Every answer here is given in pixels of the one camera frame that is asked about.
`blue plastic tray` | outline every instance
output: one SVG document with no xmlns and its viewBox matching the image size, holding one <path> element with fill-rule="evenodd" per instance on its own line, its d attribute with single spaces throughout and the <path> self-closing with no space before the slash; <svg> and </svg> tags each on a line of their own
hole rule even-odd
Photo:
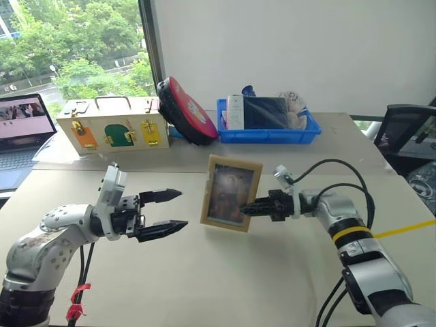
<svg viewBox="0 0 436 327">
<path fill-rule="evenodd" d="M 307 116 L 304 131 L 297 129 L 234 129 L 226 130 L 222 112 L 226 108 L 226 99 L 217 100 L 218 133 L 222 143 L 312 143 L 316 135 L 321 134 L 321 127 L 308 110 L 300 115 Z"/>
</svg>

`wooden picture frame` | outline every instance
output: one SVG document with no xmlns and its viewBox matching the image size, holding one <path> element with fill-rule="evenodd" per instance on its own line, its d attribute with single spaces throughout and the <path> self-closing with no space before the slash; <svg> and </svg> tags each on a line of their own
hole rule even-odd
<svg viewBox="0 0 436 327">
<path fill-rule="evenodd" d="M 250 216 L 239 208 L 254 202 L 261 163 L 210 155 L 200 223 L 247 232 Z"/>
</svg>

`white table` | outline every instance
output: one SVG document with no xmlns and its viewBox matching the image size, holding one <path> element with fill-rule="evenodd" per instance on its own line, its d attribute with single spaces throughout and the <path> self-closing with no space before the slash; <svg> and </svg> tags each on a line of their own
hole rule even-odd
<svg viewBox="0 0 436 327">
<path fill-rule="evenodd" d="M 215 119 L 216 112 L 209 112 Z M 322 134 L 312 144 L 222 144 L 196 146 L 185 140 L 175 140 L 169 149 L 89 155 L 73 164 L 39 163 L 35 169 L 106 170 L 117 162 L 125 171 L 136 172 L 206 172 L 211 153 L 264 164 L 264 173 L 272 173 L 279 165 L 287 165 L 296 174 L 303 173 L 311 164 L 326 159 L 343 159 L 362 174 L 396 174 L 382 154 L 359 131 L 345 113 L 313 113 L 322 127 Z M 59 133 L 63 151 L 71 147 L 65 134 Z M 339 165 L 325 165 L 316 174 L 350 174 Z"/>
<path fill-rule="evenodd" d="M 0 271 L 7 250 L 32 230 L 50 209 L 62 204 L 93 204 L 103 172 L 34 170 L 0 211 Z M 374 233 L 433 218 L 399 176 L 364 176 L 376 205 Z M 180 232 L 138 243 L 123 237 L 96 246 L 84 294 L 86 317 L 80 326 L 313 326 L 317 308 L 339 279 L 341 265 L 330 237 L 315 218 L 273 223 L 251 221 L 248 234 L 199 224 L 203 173 L 129 173 L 125 195 L 171 187 L 184 194 L 144 208 L 147 223 L 188 220 Z M 356 182 L 351 176 L 309 175 L 304 188 Z M 262 175 L 258 196 L 278 188 Z M 365 216 L 364 199 L 340 189 Z M 435 229 L 422 228 L 382 240 L 409 277 L 415 300 L 435 307 Z M 65 324 L 78 278 L 75 255 L 57 289 L 51 323 Z M 330 326 L 373 324 L 358 314 L 348 297 Z"/>
</svg>

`road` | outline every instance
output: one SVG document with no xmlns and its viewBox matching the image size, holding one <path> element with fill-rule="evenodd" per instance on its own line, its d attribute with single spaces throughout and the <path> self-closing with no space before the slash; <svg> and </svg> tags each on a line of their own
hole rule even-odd
<svg viewBox="0 0 436 327">
<path fill-rule="evenodd" d="M 130 69 L 131 66 L 124 66 L 114 69 L 106 70 L 106 73 L 108 74 L 120 74 L 123 72 L 126 72 Z M 29 87 L 27 89 L 23 90 L 17 90 L 8 94 L 2 94 L 1 97 L 11 97 L 11 96 L 18 96 L 18 95 L 26 95 L 26 94 L 32 94 L 32 93 L 39 93 L 42 97 L 42 101 L 44 101 L 45 105 L 51 103 L 58 103 L 62 106 L 65 104 L 65 100 L 62 98 L 62 94 L 60 90 L 57 88 L 57 86 L 54 83 L 48 83 L 44 85 L 40 85 L 37 87 Z"/>
</svg>

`box handle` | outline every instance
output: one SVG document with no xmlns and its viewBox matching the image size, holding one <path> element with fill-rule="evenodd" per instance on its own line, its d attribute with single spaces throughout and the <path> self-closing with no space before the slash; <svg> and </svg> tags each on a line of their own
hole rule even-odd
<svg viewBox="0 0 436 327">
<path fill-rule="evenodd" d="M 127 101 L 127 104 L 129 105 L 129 109 L 131 110 L 130 101 L 129 101 L 128 97 L 125 97 L 122 95 L 106 95 L 106 96 L 101 96 L 101 97 L 95 97 L 94 101 L 95 101 L 95 105 L 97 106 L 98 110 L 100 110 L 100 107 L 98 105 L 99 99 L 125 99 L 125 101 Z"/>
</svg>

